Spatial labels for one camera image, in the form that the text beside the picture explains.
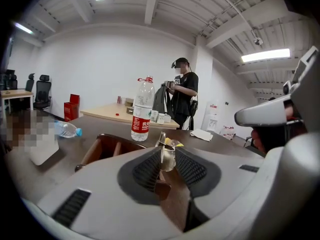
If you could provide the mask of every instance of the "paper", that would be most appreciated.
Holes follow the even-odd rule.
[[[202,139],[204,141],[211,141],[213,135],[210,132],[207,132],[205,130],[201,130],[201,129],[195,129],[194,131],[190,132],[191,136],[195,136],[199,139]]]

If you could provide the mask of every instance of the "red box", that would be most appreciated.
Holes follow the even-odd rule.
[[[70,102],[64,103],[64,120],[69,122],[79,117],[80,96],[70,94]]]

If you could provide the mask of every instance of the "ceiling light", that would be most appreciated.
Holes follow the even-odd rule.
[[[290,57],[290,49],[269,50],[242,56],[243,62]]]
[[[19,29],[21,29],[21,30],[23,30],[23,31],[25,31],[25,32],[27,32],[27,33],[29,33],[29,34],[33,34],[33,32],[32,32],[29,28],[26,28],[25,26],[22,26],[21,24],[19,24],[19,23],[17,23],[17,22],[15,22],[14,25],[15,25],[17,28],[19,28]]]

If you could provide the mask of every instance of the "wooden table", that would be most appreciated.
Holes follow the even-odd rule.
[[[45,194],[74,174],[75,166],[80,164],[99,134],[112,134],[132,140],[130,125],[93,116],[83,116],[71,121],[71,123],[82,128],[82,136],[59,138],[59,150],[39,166],[31,162],[22,148],[13,148],[4,156],[12,180],[23,198],[36,204]],[[190,131],[187,130],[151,128],[148,139],[137,143],[147,148],[154,147],[161,131],[165,131],[167,137],[180,141],[186,147],[229,156],[259,157],[248,149],[215,133],[212,140],[208,142],[190,136]]]
[[[2,105],[2,118],[6,122],[6,111],[5,111],[5,100],[9,101],[9,113],[11,113],[10,99],[19,99],[19,98],[30,98],[30,110],[34,110],[33,103],[34,94],[31,91],[27,90],[2,90],[1,91],[1,105]]]
[[[122,122],[127,125],[131,125],[133,119],[133,115],[127,113],[127,106],[118,103],[112,103],[97,108],[83,109],[80,113],[86,116]],[[179,128],[179,124],[172,119],[171,122],[165,122],[164,124],[158,124],[150,121],[150,128],[176,129]]]

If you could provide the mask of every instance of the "red bottle label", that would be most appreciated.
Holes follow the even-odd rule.
[[[131,130],[138,134],[145,134],[149,131],[150,119],[143,119],[133,116]]]

